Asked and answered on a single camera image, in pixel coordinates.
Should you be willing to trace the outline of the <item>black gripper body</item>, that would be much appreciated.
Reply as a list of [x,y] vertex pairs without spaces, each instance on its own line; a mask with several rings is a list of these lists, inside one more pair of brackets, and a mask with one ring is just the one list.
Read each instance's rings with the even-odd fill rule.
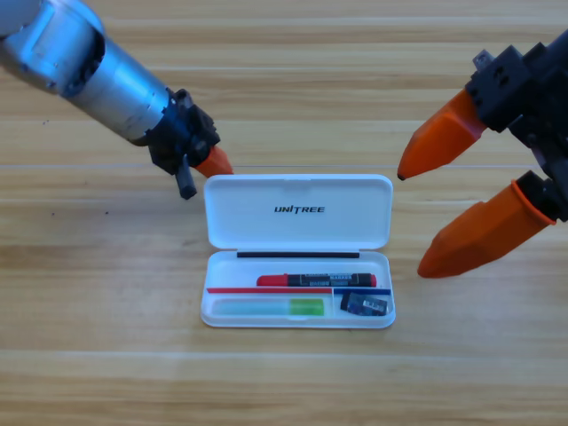
[[179,194],[185,200],[197,193],[190,169],[205,161],[210,148],[219,142],[212,118],[193,103],[185,90],[170,93],[162,119],[148,131],[153,164],[176,178]]
[[526,174],[521,188],[552,220],[567,220],[567,34],[526,54],[510,45],[494,57],[481,51],[465,85],[477,118],[510,133],[532,151],[545,180]]

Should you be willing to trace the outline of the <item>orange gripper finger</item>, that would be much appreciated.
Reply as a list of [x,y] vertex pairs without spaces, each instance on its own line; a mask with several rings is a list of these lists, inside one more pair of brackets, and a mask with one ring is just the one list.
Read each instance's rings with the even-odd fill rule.
[[417,272],[423,278],[461,275],[507,255],[555,223],[537,210],[513,181],[440,230]]
[[204,177],[211,178],[217,175],[229,174],[229,161],[226,157],[210,155],[195,169]]
[[209,156],[201,163],[202,174],[233,174],[227,154],[218,146],[209,150]]
[[398,178],[406,180],[453,162],[485,129],[471,96],[461,90],[414,132],[400,159]]

